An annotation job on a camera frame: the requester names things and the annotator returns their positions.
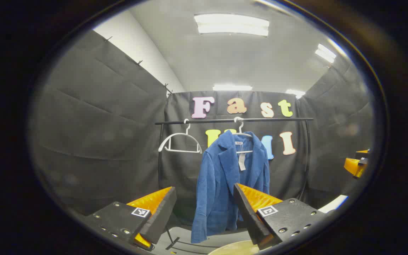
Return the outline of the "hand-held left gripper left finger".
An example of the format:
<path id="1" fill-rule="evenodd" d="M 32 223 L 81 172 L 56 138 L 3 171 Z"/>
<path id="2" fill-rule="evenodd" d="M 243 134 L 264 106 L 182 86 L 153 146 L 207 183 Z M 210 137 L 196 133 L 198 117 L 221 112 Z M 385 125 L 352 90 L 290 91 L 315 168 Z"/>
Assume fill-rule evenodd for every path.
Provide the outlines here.
<path id="1" fill-rule="evenodd" d="M 175 187 L 167 187 L 132 202 L 112 202 L 83 220 L 125 248 L 151 251 L 166 231 L 176 200 Z"/>

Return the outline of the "blue corduroy jacket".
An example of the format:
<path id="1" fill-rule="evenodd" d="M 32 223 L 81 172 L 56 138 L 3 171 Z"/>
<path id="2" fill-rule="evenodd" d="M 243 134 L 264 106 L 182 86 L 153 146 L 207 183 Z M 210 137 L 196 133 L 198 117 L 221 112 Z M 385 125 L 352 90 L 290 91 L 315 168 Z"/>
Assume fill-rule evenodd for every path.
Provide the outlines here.
<path id="1" fill-rule="evenodd" d="M 203 152 L 191 243 L 237 229 L 243 220 L 233 197 L 237 183 L 270 192 L 267 150 L 253 132 L 225 132 Z"/>

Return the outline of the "large rectangular ceiling light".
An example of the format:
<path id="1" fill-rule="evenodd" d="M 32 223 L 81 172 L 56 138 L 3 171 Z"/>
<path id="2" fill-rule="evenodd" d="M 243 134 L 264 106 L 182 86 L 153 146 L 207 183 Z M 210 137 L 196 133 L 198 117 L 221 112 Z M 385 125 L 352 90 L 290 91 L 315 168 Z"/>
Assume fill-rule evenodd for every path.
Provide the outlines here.
<path id="1" fill-rule="evenodd" d="M 251 34 L 267 37 L 270 22 L 266 19 L 235 13 L 201 13 L 194 15 L 200 34 Z"/>

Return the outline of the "beige round laundry hamper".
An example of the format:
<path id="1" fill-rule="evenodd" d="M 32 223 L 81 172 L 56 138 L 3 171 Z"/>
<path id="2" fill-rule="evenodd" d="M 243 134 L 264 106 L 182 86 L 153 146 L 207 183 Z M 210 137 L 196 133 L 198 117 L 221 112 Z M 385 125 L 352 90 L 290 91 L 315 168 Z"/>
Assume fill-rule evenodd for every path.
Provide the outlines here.
<path id="1" fill-rule="evenodd" d="M 224 245 L 210 252 L 208 255 L 255 255 L 259 253 L 259 247 L 251 240 L 244 240 Z"/>

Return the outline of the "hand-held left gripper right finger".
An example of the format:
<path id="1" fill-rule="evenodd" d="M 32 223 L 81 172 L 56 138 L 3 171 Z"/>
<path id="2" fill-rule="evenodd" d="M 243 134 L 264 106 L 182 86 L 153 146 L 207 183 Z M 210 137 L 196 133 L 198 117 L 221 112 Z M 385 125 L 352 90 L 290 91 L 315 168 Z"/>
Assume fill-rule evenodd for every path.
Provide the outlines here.
<path id="1" fill-rule="evenodd" d="M 234 185 L 233 197 L 252 243 L 260 250 L 290 245 L 328 217 L 296 198 L 280 200 L 239 183 Z"/>

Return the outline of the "black metal clothes rack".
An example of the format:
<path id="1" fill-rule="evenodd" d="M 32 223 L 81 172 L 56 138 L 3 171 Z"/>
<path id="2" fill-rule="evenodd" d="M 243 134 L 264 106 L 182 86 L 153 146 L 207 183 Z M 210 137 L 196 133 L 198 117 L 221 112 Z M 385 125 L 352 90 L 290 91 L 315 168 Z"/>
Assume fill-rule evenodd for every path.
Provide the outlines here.
<path id="1" fill-rule="evenodd" d="M 307 179 L 309 121 L 304 118 L 256 118 L 245 119 L 242 132 L 253 132 L 267 151 L 270 169 L 271 196 L 279 199 L 301 198 Z M 160 134 L 154 140 L 162 141 L 173 133 L 185 133 L 188 124 L 179 121 L 157 122 Z M 188 134 L 201 145 L 204 152 L 218 137 L 225 133 L 238 132 L 240 122 L 233 119 L 193 120 Z M 196 143 L 188 137 L 172 138 L 173 149 L 194 151 Z M 248 239 L 244 221 L 237 222 L 237 229 L 209 236 L 204 242 L 191 243 L 191 232 L 197 199 L 197 179 L 203 153 L 158 153 L 157 173 L 160 187 L 175 187 L 177 201 L 168 223 L 168 232 L 173 245 L 171 250 L 178 254 L 205 255 L 229 244 Z"/>

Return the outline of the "white plastic hanger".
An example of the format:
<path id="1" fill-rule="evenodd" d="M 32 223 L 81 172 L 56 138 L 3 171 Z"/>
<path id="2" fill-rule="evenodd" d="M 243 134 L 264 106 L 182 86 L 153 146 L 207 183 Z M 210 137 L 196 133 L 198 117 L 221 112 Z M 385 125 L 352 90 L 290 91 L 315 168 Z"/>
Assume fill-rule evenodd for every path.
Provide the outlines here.
<path id="1" fill-rule="evenodd" d="M 233 133 L 233 135 L 234 135 L 234 136 L 245 136 L 245 137 L 253 138 L 252 135 L 246 134 L 246 133 L 242 132 L 242 127 L 244 126 L 243 120 L 244 120 L 244 119 L 241 118 L 241 117 L 235 117 L 235 118 L 234 118 L 234 122 L 235 122 L 235 123 L 240 122 L 240 126 L 239 126 L 239 128 L 238 128 L 238 132 Z M 246 153 L 251 153 L 251 152 L 253 152 L 253 150 L 237 151 L 236 153 L 237 153 L 237 154 L 246 154 Z"/>
<path id="2" fill-rule="evenodd" d="M 199 153 L 199 154 L 202 154 L 202 153 L 203 153 L 202 147 L 201 147 L 201 145 L 199 144 L 199 142 L 198 142 L 193 136 L 191 136 L 190 134 L 188 134 L 188 131 L 189 131 L 190 128 L 191 128 L 191 122 L 188 120 L 188 118 L 186 118 L 186 119 L 183 121 L 183 124 L 188 124 L 188 127 L 186 127 L 185 133 L 183 133 L 183 132 L 182 132 L 182 133 L 176 132 L 176 133 L 173 133 L 172 135 L 166 137 L 166 138 L 162 141 L 162 143 L 159 145 L 159 147 L 158 147 L 158 152 L 163 152 L 164 150 L 166 150 L 167 152 Z M 172 149 L 172 148 L 171 148 L 171 141 L 172 141 L 172 138 L 173 138 L 173 137 L 176 137 L 176 136 L 188 137 L 188 138 L 191 138 L 192 140 L 194 140 L 195 143 L 196 143 L 196 150 L 194 150 L 194 151 L 186 151 L 186 150 Z"/>

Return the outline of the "black backdrop cloth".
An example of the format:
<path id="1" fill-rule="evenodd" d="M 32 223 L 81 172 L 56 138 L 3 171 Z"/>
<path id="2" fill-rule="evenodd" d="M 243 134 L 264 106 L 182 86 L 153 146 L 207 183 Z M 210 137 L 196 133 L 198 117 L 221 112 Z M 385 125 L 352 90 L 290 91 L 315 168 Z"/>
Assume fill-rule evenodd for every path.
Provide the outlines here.
<path id="1" fill-rule="evenodd" d="M 309 123 L 311 156 L 303 199 L 320 207 L 349 194 L 354 179 L 346 158 L 373 147 L 373 108 L 353 65 L 338 62 L 297 100 L 276 92 L 197 91 L 166 95 L 161 83 L 95 31 L 58 60 L 39 93 L 32 118 L 32 154 L 63 203 L 88 215 L 110 202 L 130 202 L 176 187 L 174 224 L 191 225 L 196 207 L 199 154 L 163 152 L 158 162 L 157 121 L 191 117 L 193 97 L 212 96 L 208 119 L 233 118 L 227 102 L 240 98 L 246 118 L 260 118 L 261 103 L 287 100 L 295 118 Z"/>

